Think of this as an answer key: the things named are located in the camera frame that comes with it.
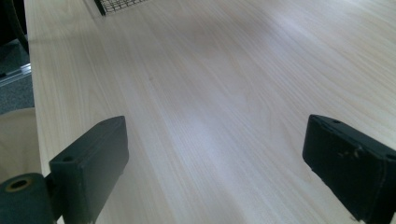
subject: wooden table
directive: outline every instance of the wooden table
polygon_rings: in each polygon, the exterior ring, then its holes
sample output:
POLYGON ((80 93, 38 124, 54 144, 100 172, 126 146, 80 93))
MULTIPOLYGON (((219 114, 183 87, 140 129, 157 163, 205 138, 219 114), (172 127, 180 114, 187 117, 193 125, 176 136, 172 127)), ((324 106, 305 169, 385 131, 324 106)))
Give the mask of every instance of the wooden table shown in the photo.
POLYGON ((25 7, 44 173, 126 117, 131 159, 98 223, 355 223, 302 159, 308 116, 396 148, 394 1, 25 7))

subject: beige cushion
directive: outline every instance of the beige cushion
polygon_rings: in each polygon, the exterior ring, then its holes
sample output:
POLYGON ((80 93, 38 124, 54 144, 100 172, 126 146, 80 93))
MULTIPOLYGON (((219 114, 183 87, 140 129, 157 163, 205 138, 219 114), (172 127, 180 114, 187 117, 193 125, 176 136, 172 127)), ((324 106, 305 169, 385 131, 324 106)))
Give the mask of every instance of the beige cushion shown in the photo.
POLYGON ((34 108, 0 116, 0 183, 25 173, 41 173, 34 108))

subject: black wire basket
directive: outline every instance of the black wire basket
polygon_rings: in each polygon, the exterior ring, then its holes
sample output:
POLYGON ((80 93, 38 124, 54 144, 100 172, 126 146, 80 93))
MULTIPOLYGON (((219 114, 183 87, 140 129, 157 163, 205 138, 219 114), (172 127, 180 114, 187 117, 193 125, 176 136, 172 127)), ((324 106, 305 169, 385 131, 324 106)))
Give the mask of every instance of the black wire basket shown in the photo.
POLYGON ((130 7, 146 0, 94 0, 102 16, 125 7, 130 7))

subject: black metal grid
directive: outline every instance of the black metal grid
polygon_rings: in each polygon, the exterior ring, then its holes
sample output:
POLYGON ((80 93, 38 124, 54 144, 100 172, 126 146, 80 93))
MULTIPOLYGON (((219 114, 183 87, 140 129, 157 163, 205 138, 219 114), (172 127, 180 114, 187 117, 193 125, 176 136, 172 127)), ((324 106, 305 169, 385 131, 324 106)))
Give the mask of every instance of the black metal grid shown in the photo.
POLYGON ((146 0, 95 0, 95 3, 101 14, 105 16, 108 12, 115 12, 144 1, 146 0))

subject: gray carpet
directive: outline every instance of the gray carpet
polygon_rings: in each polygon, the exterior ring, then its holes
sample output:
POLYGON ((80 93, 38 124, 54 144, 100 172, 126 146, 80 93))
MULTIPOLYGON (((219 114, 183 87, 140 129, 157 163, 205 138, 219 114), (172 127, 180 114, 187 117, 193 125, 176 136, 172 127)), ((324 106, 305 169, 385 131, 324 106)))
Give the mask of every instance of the gray carpet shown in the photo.
MULTIPOLYGON (((18 40, 0 47, 0 75, 9 75, 10 72, 29 62, 29 55, 23 50, 18 40)), ((0 77, 0 83, 6 78, 0 77)), ((7 85, 0 85, 0 114, 34 106, 31 74, 7 85)))

